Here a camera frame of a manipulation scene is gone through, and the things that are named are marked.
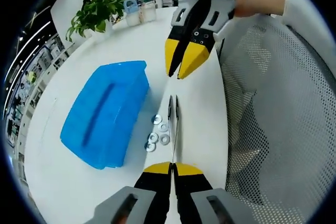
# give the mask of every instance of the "white sleeve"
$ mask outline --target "white sleeve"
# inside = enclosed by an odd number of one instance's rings
[[[312,2],[286,0],[282,22],[301,35],[336,76],[336,45],[328,26]]]

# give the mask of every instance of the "human arm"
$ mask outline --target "human arm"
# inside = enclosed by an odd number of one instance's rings
[[[285,0],[236,0],[235,16],[249,17],[254,14],[282,15]]]

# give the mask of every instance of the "perforated white mesh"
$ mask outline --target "perforated white mesh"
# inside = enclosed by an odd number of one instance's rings
[[[226,190],[260,223],[304,223],[336,175],[336,81],[300,36],[241,19],[220,55],[229,127]]]

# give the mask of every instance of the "white pot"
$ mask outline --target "white pot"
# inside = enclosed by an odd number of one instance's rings
[[[113,27],[112,27],[112,22],[109,20],[105,20],[106,22],[106,29],[105,33],[99,33],[97,31],[92,31],[91,29],[89,30],[90,33],[92,34],[92,37],[97,41],[97,42],[102,42],[109,38],[112,33],[113,33]]]

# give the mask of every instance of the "plant leaf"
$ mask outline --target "plant leaf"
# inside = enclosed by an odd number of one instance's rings
[[[99,25],[96,26],[97,30],[105,32],[106,29],[106,22],[103,20]]]

